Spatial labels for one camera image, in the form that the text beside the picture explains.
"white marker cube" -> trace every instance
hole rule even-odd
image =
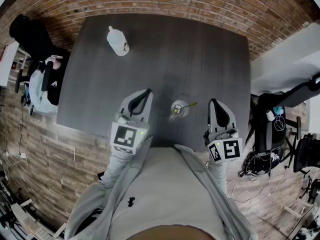
[[[236,160],[242,154],[242,138],[214,140],[207,147],[216,164]]]
[[[147,124],[144,125],[144,128],[138,128],[113,122],[110,137],[112,151],[135,155],[141,143],[145,140],[147,132]]]

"plastic bottle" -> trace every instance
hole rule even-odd
[[[110,46],[118,56],[124,56],[129,52],[129,45],[124,33],[118,29],[113,29],[109,26],[109,33],[106,37]]]

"wooden floor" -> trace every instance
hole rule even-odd
[[[61,127],[55,123],[55,115],[29,116],[27,108],[20,106],[21,95],[22,91],[19,94],[14,93],[13,83],[2,90],[0,95],[0,104],[5,105],[0,107],[0,148],[9,151],[8,160],[4,155],[1,156],[1,160],[9,173],[8,186],[13,191],[22,188],[23,195],[33,200],[36,209],[43,213],[53,226],[59,227],[68,220],[79,195],[89,184],[98,180],[97,173],[106,169],[110,157],[109,140]],[[12,166],[20,160],[18,124],[22,122],[22,111],[20,152],[27,154],[27,162],[20,161]],[[292,119],[301,115],[302,122],[305,120],[303,105],[294,110],[287,109],[286,113]],[[240,161],[229,164],[227,178],[228,181],[236,181],[234,195],[247,190],[255,197],[268,183],[269,177],[264,175],[255,181],[249,181],[248,176],[238,177],[238,171],[248,150],[249,148],[244,151]],[[208,158],[207,153],[198,155],[204,162]],[[277,229],[286,227],[289,232],[296,221],[283,210],[283,206],[292,207],[295,199],[301,194],[303,175],[293,173],[292,168],[285,170],[284,164],[272,170],[268,185],[252,200],[252,208],[248,210],[250,201],[237,203],[257,230],[260,239],[285,240],[286,237]],[[313,168],[310,175],[316,178],[318,169]],[[232,182],[228,186],[230,197],[233,186]],[[250,196],[243,193],[233,198],[246,201]],[[295,210],[300,212],[301,208],[296,207]]]

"brick wall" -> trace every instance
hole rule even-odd
[[[248,38],[253,60],[319,18],[312,0],[7,0],[0,8],[0,44],[11,42],[18,14],[43,19],[52,41],[71,49],[86,17],[144,13],[188,18]]]

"dark wooden tabletop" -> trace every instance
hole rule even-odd
[[[130,51],[117,56],[108,27],[121,30]],[[57,123],[107,137],[115,113],[130,94],[153,92],[150,133],[205,151],[208,102],[216,98],[234,113],[245,139],[250,109],[247,38],[193,20],[149,15],[87,17],[63,79]],[[169,122],[173,101],[198,102],[185,118]]]

